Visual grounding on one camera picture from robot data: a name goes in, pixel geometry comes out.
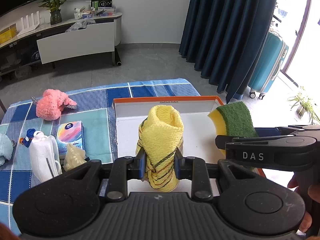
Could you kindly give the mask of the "person's left hand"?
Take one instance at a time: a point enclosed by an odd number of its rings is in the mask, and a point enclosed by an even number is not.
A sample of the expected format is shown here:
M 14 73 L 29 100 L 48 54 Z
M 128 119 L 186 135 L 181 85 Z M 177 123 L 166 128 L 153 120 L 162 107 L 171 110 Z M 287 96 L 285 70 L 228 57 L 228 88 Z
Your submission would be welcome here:
M 20 240 L 20 238 L 12 233 L 7 226 L 0 223 L 0 240 Z

